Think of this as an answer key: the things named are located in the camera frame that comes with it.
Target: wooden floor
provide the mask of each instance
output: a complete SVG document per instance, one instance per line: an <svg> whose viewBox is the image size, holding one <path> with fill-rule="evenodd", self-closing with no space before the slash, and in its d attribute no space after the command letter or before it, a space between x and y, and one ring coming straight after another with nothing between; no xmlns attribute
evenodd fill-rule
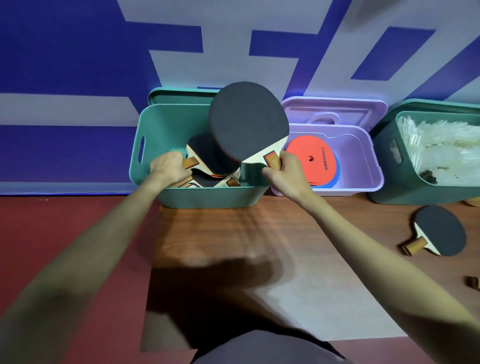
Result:
<svg viewBox="0 0 480 364"><path fill-rule="evenodd" d="M377 205L364 194L326 200L397 254L398 245L413 237L409 219L419 206ZM444 207L467 231L465 250L454 257L423 250L405 259L480 318L480 292L463 279L480 276L480 208ZM164 208L160 215L145 351L208 346L206 332L237 325L241 331L274 323L322 340L403 335L315 221L284 197L263 196L250 208ZM166 320L173 327L167 335Z"/></svg>

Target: person's left hand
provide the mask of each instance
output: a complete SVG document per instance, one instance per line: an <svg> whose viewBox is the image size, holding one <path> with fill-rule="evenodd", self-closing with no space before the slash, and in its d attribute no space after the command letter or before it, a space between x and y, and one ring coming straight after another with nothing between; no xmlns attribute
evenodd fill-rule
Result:
<svg viewBox="0 0 480 364"><path fill-rule="evenodd" d="M160 189L177 183L192 175L191 170L182 166L183 155L180 152L167 152L155 158L150 163L150 176L148 179L155 181Z"/></svg>

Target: person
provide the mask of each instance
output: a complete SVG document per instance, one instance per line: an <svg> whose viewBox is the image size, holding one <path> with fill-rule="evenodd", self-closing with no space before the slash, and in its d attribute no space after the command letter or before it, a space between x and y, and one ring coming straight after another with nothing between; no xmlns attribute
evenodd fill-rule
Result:
<svg viewBox="0 0 480 364"><path fill-rule="evenodd" d="M282 152L282 170L264 176L315 219L331 243L395 322L437 363L480 361L480 324L458 301L407 260L346 221L313 193L299 160ZM21 292L0 324L0 362L57 363L85 313L120 260L156 196L191 174L168 152L118 206L78 237ZM343 361L310 341L252 331L211 350L198 364Z"/></svg>

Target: blue and white wall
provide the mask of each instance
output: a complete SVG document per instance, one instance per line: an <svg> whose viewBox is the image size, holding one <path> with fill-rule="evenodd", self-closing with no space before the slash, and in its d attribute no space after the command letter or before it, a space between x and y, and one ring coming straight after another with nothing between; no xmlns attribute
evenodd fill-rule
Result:
<svg viewBox="0 0 480 364"><path fill-rule="evenodd" d="M0 181L128 183L132 127L161 85L480 103L479 19L477 0L4 2ZM90 156L114 166L87 177Z"/></svg>

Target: lid handle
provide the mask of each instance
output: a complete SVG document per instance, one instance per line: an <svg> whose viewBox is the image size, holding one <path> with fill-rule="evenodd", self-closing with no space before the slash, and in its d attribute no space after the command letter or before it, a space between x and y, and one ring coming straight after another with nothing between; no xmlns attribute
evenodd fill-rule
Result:
<svg viewBox="0 0 480 364"><path fill-rule="evenodd" d="M305 124L331 124L337 125L340 124L340 117L336 112L332 111L322 111L316 112L311 117L309 117Z"/></svg>

